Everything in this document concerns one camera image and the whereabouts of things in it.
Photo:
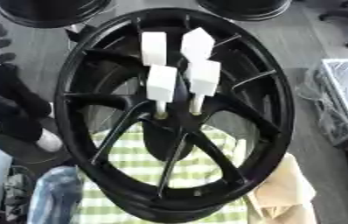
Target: white box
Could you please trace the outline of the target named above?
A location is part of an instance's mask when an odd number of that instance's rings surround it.
[[[197,95],[214,96],[219,84],[221,64],[212,60],[191,63],[191,92]]]
[[[191,62],[211,57],[215,39],[203,28],[187,32],[182,37],[181,53]]]
[[[143,32],[142,56],[145,66],[165,66],[167,63],[167,34],[162,31]]]
[[[152,101],[172,102],[177,81],[177,69],[153,65],[147,79],[147,97]]]

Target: black wheel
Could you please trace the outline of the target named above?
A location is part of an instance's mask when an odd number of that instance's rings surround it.
[[[198,27],[203,27],[217,41],[212,60],[222,62],[222,77],[219,92],[205,101],[203,114],[195,116],[189,113],[191,95],[184,77],[186,61],[179,53],[179,45],[184,33]],[[168,106],[169,116],[164,120],[154,117],[154,104],[146,99],[144,83],[149,69],[143,66],[139,50],[143,31],[168,34],[168,65],[179,68],[174,102]],[[103,67],[107,72],[99,75],[96,71]],[[129,79],[140,83],[133,94],[113,94]],[[96,91],[104,81],[105,87]],[[84,119],[84,108],[88,105],[123,111],[99,148],[92,143]],[[260,131],[258,143],[240,167],[234,166],[200,131],[200,126],[219,111],[244,117]],[[258,186],[280,163],[294,121],[289,83],[273,56],[257,39],[220,17],[170,8],[142,10],[114,18],[79,43],[60,72],[55,112],[67,149],[88,177],[126,212],[164,223],[206,217]],[[167,159],[161,181],[156,185],[125,175],[107,159],[108,149],[136,122],[161,130],[144,131],[146,145],[153,146],[159,139],[164,139],[166,145],[160,148]],[[183,140],[205,152],[222,170],[222,179],[192,188],[169,188],[171,168],[180,159],[177,151]]]
[[[81,23],[105,9],[111,0],[0,0],[0,14],[34,28],[57,28]]]

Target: clothing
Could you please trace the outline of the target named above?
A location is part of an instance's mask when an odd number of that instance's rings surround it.
[[[0,100],[0,134],[34,143],[42,135],[38,119],[47,117],[52,108],[47,101],[28,89],[17,77],[17,72],[17,67],[11,64],[0,66],[0,96],[20,107],[13,108]],[[21,115],[20,109],[27,115]]]
[[[42,176],[31,197],[27,224],[66,224],[81,200],[75,167],[60,166]]]

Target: rim lip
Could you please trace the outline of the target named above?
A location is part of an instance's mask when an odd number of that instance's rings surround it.
[[[208,0],[197,0],[199,5],[206,10],[218,15],[223,18],[229,18],[236,21],[262,21],[270,18],[275,18],[281,15],[284,11],[286,11],[291,5],[292,0],[288,0],[286,3],[279,6],[277,9],[274,9],[270,12],[260,13],[260,14],[251,14],[251,13],[243,13],[241,11],[229,10],[229,9],[221,9],[213,3],[210,3]]]
[[[148,10],[140,10],[136,12],[132,12],[129,14],[125,14],[119,17],[116,17],[110,21],[108,21],[105,24],[102,24],[96,31],[91,33],[88,37],[86,37],[82,42],[80,42],[70,53],[68,56],[64,66],[62,67],[60,74],[59,74],[59,82],[56,89],[56,95],[55,95],[55,114],[56,114],[56,121],[59,127],[59,133],[62,135],[63,139],[65,140],[64,143],[66,145],[66,148],[70,151],[70,153],[73,155],[73,157],[76,159],[78,164],[81,166],[81,169],[88,175],[90,179],[92,179],[94,182],[98,184],[98,186],[104,188],[107,192],[111,192],[111,194],[117,196],[117,199],[123,199],[123,200],[130,200],[134,201],[137,205],[140,207],[145,207],[146,209],[152,209],[150,206],[151,201],[149,197],[144,197],[140,194],[140,192],[134,191],[131,188],[124,188],[123,185],[118,185],[114,182],[107,181],[107,176],[103,174],[103,172],[97,172],[96,168],[88,163],[88,161],[84,158],[84,156],[80,153],[82,149],[77,144],[77,140],[75,136],[73,135],[72,131],[72,125],[69,120],[67,120],[67,114],[68,114],[68,108],[66,105],[66,99],[63,96],[63,94],[66,92],[67,89],[69,89],[69,86],[71,84],[71,80],[74,77],[74,73],[78,68],[78,65],[83,60],[83,54],[81,51],[87,47],[95,46],[97,43],[99,43],[100,40],[102,40],[104,37],[108,35],[108,33],[111,32],[111,30],[115,29],[116,25],[119,25],[120,23],[123,23],[124,21],[129,21],[130,18],[137,18],[144,15],[144,13],[149,13],[154,11],[157,13],[160,11],[161,13],[165,11],[170,11],[171,13],[182,13],[182,14],[199,14],[200,16],[204,18],[210,18],[215,21],[220,21],[220,23],[227,23],[226,26],[233,27],[238,33],[240,33],[245,39],[249,40],[253,46],[257,48],[257,50],[262,52],[262,55],[269,61],[274,68],[276,68],[276,76],[278,76],[279,81],[276,82],[276,87],[281,89],[282,94],[286,96],[285,99],[282,100],[282,110],[285,111],[285,118],[282,119],[281,129],[284,135],[280,135],[276,138],[275,142],[271,145],[274,150],[273,153],[267,153],[265,150],[262,158],[260,160],[262,161],[265,166],[262,168],[260,167],[252,167],[255,168],[253,171],[248,171],[249,174],[252,174],[253,177],[255,173],[257,173],[257,176],[251,181],[248,181],[243,187],[236,188],[235,190],[232,190],[230,193],[225,194],[223,197],[222,195],[219,195],[219,197],[214,197],[216,200],[219,200],[220,203],[205,203],[204,199],[201,198],[193,198],[189,199],[186,202],[187,207],[189,209],[194,209],[193,211],[200,211],[203,209],[207,209],[212,206],[218,206],[221,204],[225,204],[227,202],[230,202],[232,200],[238,199],[240,196],[243,196],[245,193],[250,192],[252,189],[254,189],[256,186],[258,186],[262,181],[264,181],[269,174],[275,169],[275,167],[280,163],[282,157],[284,156],[292,136],[292,130],[293,130],[293,124],[294,124],[294,105],[293,105],[293,98],[291,94],[291,90],[287,81],[287,78],[284,76],[282,69],[274,59],[274,57],[268,52],[268,50],[262,46],[262,44],[255,39],[251,34],[249,34],[247,31],[243,30],[239,26],[235,24],[231,24],[228,21],[224,20],[221,17],[216,17],[214,15],[204,13],[197,10],[188,10],[188,9],[179,9],[179,8],[158,8],[158,9],[148,9]],[[160,204],[153,204],[154,207],[158,210],[160,209],[167,209],[167,211],[174,211],[170,210],[168,206],[161,206]],[[171,206],[174,206],[177,208],[175,211],[184,211],[189,213],[189,210],[186,210],[186,208],[180,209],[180,207],[184,207],[184,202],[182,200],[174,200],[171,199]]]
[[[34,21],[26,17],[19,17],[17,15],[11,14],[0,4],[0,14],[6,19],[12,21],[15,24],[27,26],[31,28],[42,28],[42,29],[52,29],[52,28],[60,28],[67,25],[75,25],[81,23],[83,21],[88,20],[89,18],[94,17],[100,11],[105,9],[112,0],[101,0],[100,3],[96,4],[95,7],[83,11],[78,14],[77,17],[69,18],[69,19],[55,19],[55,20],[42,20],[42,21]]]

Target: beige cloth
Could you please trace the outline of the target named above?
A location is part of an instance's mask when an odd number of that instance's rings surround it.
[[[311,201],[316,191],[296,159],[286,154],[275,171],[247,195],[249,224],[316,224]]]

